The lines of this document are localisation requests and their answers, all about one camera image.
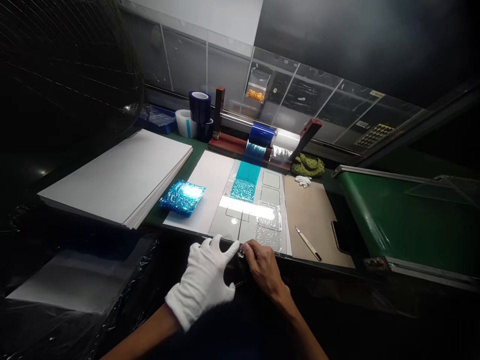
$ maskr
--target glass panel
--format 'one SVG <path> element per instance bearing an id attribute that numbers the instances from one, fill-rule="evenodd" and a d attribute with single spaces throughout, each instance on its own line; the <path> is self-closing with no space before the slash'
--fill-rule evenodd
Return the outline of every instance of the glass panel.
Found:
<path id="1" fill-rule="evenodd" d="M 254 48 L 241 113 L 271 124 L 299 63 Z"/>
<path id="2" fill-rule="evenodd" d="M 173 91 L 207 91 L 207 44 L 193 36 L 163 27 Z"/>
<path id="3" fill-rule="evenodd" d="M 160 25 L 126 11 L 122 11 L 121 15 L 130 33 L 145 82 L 170 90 L 172 84 Z"/>
<path id="4" fill-rule="evenodd" d="M 326 103 L 340 81 L 339 77 L 301 64 L 273 124 L 299 133 Z"/>
<path id="5" fill-rule="evenodd" d="M 385 95 L 335 145 L 363 154 L 421 110 L 421 107 Z"/>
<path id="6" fill-rule="evenodd" d="M 225 109 L 240 112 L 250 56 L 208 43 L 208 93 L 215 104 L 218 87 L 225 87 Z"/>
<path id="7" fill-rule="evenodd" d="M 379 99 L 371 92 L 372 89 L 343 80 L 318 114 L 323 126 L 314 138 L 334 143 Z"/>

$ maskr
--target brown cardboard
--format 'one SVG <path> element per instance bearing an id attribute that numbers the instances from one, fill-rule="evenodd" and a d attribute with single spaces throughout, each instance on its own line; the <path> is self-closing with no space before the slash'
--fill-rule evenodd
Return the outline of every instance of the brown cardboard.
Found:
<path id="1" fill-rule="evenodd" d="M 303 188 L 294 177 L 285 176 L 285 206 L 294 258 L 318 262 L 296 226 L 318 252 L 322 263 L 355 269 L 352 257 L 337 248 L 332 230 L 332 221 L 337 218 L 322 184 L 312 182 Z"/>

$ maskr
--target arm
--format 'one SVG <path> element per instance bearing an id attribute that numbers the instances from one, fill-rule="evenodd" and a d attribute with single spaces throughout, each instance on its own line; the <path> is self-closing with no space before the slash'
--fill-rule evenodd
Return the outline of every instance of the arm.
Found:
<path id="1" fill-rule="evenodd" d="M 298 341 L 305 351 L 306 358 L 309 360 L 328 360 L 327 355 L 295 305 L 289 287 L 282 281 L 272 248 L 261 246 L 255 240 L 250 240 L 243 245 L 242 249 L 253 278 L 261 290 L 290 321 Z"/>
<path id="2" fill-rule="evenodd" d="M 110 350 L 101 360 L 140 359 L 148 351 L 181 329 L 167 304 L 163 304 L 137 330 Z"/>
<path id="3" fill-rule="evenodd" d="M 176 331 L 188 331 L 205 311 L 232 301 L 235 285 L 225 285 L 224 270 L 239 247 L 235 241 L 221 252 L 220 235 L 192 244 L 186 271 L 166 295 L 165 304 L 101 360 L 139 359 Z"/>

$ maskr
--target blue cellophane bundle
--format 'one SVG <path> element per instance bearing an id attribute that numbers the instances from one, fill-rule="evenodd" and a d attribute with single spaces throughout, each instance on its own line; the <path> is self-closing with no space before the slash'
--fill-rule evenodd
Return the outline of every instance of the blue cellophane bundle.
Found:
<path id="1" fill-rule="evenodd" d="M 178 180 L 160 199 L 160 206 L 186 218 L 192 216 L 197 204 L 204 195 L 205 187 L 184 180 Z"/>

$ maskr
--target gloved hand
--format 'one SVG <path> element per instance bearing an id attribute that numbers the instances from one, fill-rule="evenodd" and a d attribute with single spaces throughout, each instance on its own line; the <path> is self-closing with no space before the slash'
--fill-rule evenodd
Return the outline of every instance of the gloved hand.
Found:
<path id="1" fill-rule="evenodd" d="M 298 175 L 297 177 L 295 177 L 295 181 L 297 183 L 300 183 L 300 186 L 303 186 L 303 188 L 307 188 L 311 181 L 310 181 L 311 177 L 309 176 L 301 176 L 301 175 Z"/>
<path id="2" fill-rule="evenodd" d="M 188 266 L 179 283 L 165 297 L 166 304 L 186 332 L 203 312 L 234 299 L 235 285 L 225 285 L 224 270 L 239 250 L 235 241 L 226 252 L 220 250 L 220 235 L 190 246 Z"/>

